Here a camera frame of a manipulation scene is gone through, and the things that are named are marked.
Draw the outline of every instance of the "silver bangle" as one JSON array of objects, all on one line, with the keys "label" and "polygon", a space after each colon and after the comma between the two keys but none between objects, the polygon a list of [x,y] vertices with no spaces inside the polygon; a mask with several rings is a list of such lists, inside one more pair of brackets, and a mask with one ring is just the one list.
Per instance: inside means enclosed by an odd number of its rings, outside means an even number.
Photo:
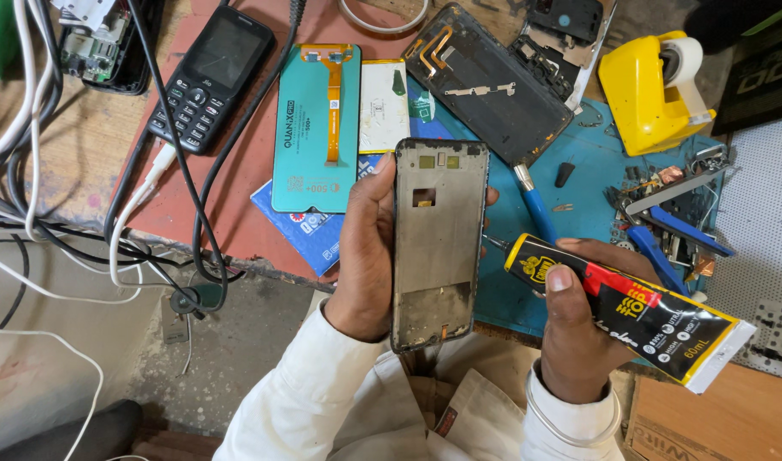
[{"label": "silver bangle", "polygon": [[613,396],[613,421],[610,422],[610,425],[607,426],[607,428],[604,429],[601,434],[590,440],[575,439],[569,435],[564,434],[559,430],[558,427],[550,422],[547,416],[541,412],[539,406],[536,404],[536,400],[533,398],[531,382],[533,379],[535,379],[535,374],[536,373],[533,372],[533,369],[531,368],[528,374],[528,384],[525,386],[527,387],[528,406],[530,407],[530,410],[536,414],[536,417],[539,418],[541,424],[543,424],[544,427],[550,431],[550,433],[555,435],[556,438],[566,443],[567,445],[572,445],[579,448],[592,448],[607,442],[613,437],[613,435],[615,435],[616,431],[619,430],[619,426],[621,426],[621,402],[619,402],[619,396],[615,393],[615,389],[611,388],[610,394]]},{"label": "silver bangle", "polygon": [[405,26],[392,27],[392,28],[371,26],[367,22],[356,17],[356,15],[348,8],[348,5],[345,4],[345,0],[339,0],[339,6],[340,6],[340,11],[343,12],[345,17],[351,20],[357,26],[360,26],[363,29],[370,30],[371,32],[375,32],[376,34],[394,35],[394,34],[401,34],[403,32],[407,32],[408,30],[413,29],[420,22],[422,22],[422,20],[425,19],[425,13],[427,13],[427,7],[430,6],[430,0],[423,0],[422,11],[419,12],[419,15],[417,15],[413,21],[409,22]]}]

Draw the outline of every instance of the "person's right hand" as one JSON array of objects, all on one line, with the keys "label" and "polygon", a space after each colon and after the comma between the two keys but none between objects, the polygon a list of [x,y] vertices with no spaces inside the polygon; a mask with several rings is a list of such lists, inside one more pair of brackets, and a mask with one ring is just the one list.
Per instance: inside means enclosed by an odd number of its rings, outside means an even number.
[{"label": "person's right hand", "polygon": [[[578,256],[661,285],[641,254],[595,239],[558,239],[556,246]],[[610,372],[636,355],[596,327],[590,304],[575,272],[557,264],[545,278],[547,324],[541,343],[541,380],[568,403],[601,400]]]}]

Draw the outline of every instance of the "wooden table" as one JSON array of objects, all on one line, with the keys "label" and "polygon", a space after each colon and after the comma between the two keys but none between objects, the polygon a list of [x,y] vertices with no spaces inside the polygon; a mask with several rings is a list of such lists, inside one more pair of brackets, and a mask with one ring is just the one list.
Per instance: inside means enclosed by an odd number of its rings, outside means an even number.
[{"label": "wooden table", "polygon": [[[394,12],[406,21],[416,16],[422,5],[422,0],[359,1]],[[446,3],[447,0],[433,0],[428,17]],[[512,42],[522,28],[524,0],[459,0],[459,3],[503,44]],[[680,28],[686,11],[691,7],[689,1],[675,4],[669,0],[620,0],[602,54],[630,39]],[[166,0],[157,46],[159,66],[163,66],[168,57],[169,47],[181,20],[191,13],[190,0]],[[731,66],[731,56],[731,53],[724,53],[705,58],[711,62],[701,69],[698,85],[708,106],[717,106],[720,100],[724,88],[721,83]],[[604,100],[595,73],[585,95],[591,99]],[[112,189],[127,152],[132,147],[134,131],[141,122],[148,97],[149,92],[138,97],[101,93],[87,89],[77,78],[65,76],[64,94],[59,104],[60,115],[41,136],[42,189],[39,215],[95,231],[103,230]],[[22,98],[21,81],[0,82],[0,133],[17,113]],[[143,233],[134,233],[134,237],[151,245],[163,245],[191,253],[189,243]],[[263,258],[234,258],[232,265],[329,293],[334,291],[330,284],[276,270]],[[533,347],[541,344],[541,339],[535,336],[483,322],[476,322],[474,330]]]}]

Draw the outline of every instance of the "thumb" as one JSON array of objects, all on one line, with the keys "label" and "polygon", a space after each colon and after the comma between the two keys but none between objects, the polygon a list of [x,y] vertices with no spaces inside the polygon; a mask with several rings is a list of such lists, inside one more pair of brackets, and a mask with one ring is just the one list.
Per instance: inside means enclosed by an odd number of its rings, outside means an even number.
[{"label": "thumb", "polygon": [[584,329],[592,327],[590,303],[581,282],[570,269],[556,264],[547,270],[545,277],[547,320],[554,327]]},{"label": "thumb", "polygon": [[394,177],[396,177],[396,162],[393,154],[386,152],[379,159],[374,171],[351,187],[345,214],[346,222],[375,225],[379,201],[391,192]]}]

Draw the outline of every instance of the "black back cover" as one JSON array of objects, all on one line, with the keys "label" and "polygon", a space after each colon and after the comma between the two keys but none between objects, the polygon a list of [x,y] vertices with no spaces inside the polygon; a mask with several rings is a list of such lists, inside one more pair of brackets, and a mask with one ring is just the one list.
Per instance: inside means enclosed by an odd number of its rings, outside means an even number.
[{"label": "black back cover", "polygon": [[[450,36],[442,47],[439,44]],[[446,63],[440,68],[432,53]],[[530,166],[555,141],[573,113],[457,3],[448,3],[403,53],[407,71],[511,166]],[[432,78],[431,68],[436,72]],[[514,92],[496,91],[514,83]],[[487,94],[445,94],[489,87]]]}]

